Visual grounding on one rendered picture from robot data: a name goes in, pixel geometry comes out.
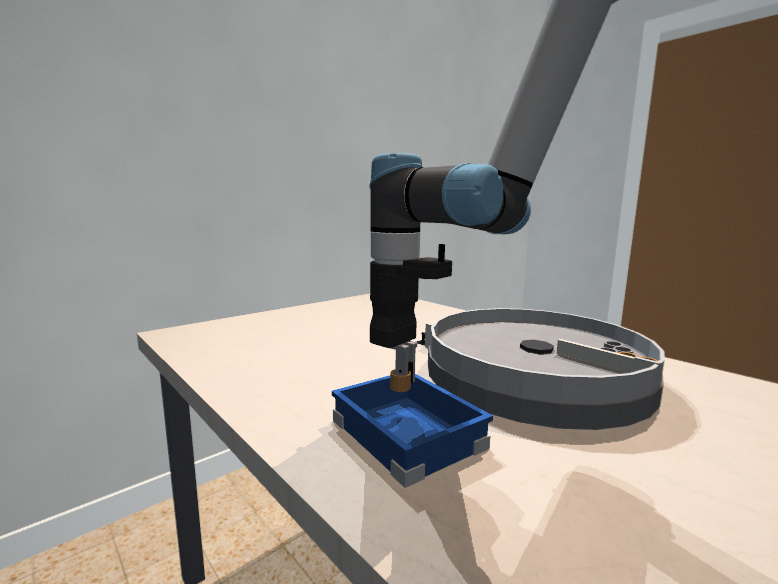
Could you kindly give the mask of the blue plastic crate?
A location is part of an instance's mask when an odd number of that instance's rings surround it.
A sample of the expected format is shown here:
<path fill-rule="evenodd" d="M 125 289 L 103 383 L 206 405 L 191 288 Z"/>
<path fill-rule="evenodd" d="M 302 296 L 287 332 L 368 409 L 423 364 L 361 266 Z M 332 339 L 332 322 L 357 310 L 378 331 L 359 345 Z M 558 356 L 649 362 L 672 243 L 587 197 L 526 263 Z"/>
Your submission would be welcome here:
<path fill-rule="evenodd" d="M 390 375 L 332 390 L 333 421 L 404 488 L 490 449 L 493 415 L 415 374 L 406 392 Z"/>

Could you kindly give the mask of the grey round turntable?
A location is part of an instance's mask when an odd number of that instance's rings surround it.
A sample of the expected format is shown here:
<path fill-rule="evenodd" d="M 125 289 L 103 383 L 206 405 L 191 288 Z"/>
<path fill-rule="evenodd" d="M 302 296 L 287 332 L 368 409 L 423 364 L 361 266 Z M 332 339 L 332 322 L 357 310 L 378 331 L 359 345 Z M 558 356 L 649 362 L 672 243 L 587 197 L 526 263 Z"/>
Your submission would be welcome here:
<path fill-rule="evenodd" d="M 616 324 L 543 310 L 477 309 L 426 323 L 421 335 L 416 342 L 428 348 L 434 383 L 495 416 L 600 430 L 646 420 L 661 404 L 664 350 Z M 638 357 L 599 349 L 605 341 Z"/>

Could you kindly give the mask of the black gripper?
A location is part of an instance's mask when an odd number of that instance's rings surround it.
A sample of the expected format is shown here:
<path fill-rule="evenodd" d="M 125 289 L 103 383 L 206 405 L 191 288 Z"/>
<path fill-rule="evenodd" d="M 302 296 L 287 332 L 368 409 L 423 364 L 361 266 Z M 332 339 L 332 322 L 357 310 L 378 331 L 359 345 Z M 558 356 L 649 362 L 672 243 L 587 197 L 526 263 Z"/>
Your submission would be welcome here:
<path fill-rule="evenodd" d="M 395 375 L 411 372 L 415 382 L 417 320 L 415 303 L 421 279 L 452 276 L 452 261 L 445 259 L 445 244 L 438 258 L 420 257 L 420 233 L 371 232 L 370 300 L 373 315 L 369 342 L 396 350 Z"/>

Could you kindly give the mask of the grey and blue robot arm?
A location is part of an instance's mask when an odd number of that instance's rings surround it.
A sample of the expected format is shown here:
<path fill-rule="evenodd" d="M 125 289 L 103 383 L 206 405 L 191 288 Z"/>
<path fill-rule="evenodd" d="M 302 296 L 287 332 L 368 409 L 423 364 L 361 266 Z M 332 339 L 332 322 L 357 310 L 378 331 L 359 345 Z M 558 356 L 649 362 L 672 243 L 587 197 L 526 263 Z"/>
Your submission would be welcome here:
<path fill-rule="evenodd" d="M 617 1 L 552 0 L 487 165 L 423 168 L 418 155 L 377 155 L 369 184 L 371 232 L 419 233 L 420 222 L 491 234 L 522 229 L 531 187 Z"/>

